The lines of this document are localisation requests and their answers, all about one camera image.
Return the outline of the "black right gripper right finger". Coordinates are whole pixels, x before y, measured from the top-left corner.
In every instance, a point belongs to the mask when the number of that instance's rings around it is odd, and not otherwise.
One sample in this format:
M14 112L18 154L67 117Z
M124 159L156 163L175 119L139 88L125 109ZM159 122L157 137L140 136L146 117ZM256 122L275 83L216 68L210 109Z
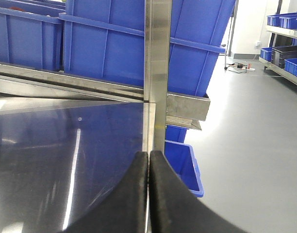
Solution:
M154 233L242 233L190 192L161 151L150 153L149 202Z

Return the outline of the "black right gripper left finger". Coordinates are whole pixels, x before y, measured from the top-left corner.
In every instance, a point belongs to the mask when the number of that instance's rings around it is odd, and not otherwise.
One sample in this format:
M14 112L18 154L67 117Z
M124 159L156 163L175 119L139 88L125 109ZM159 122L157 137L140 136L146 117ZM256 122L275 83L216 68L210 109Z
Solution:
M112 192L64 233L144 233L149 159L138 151Z

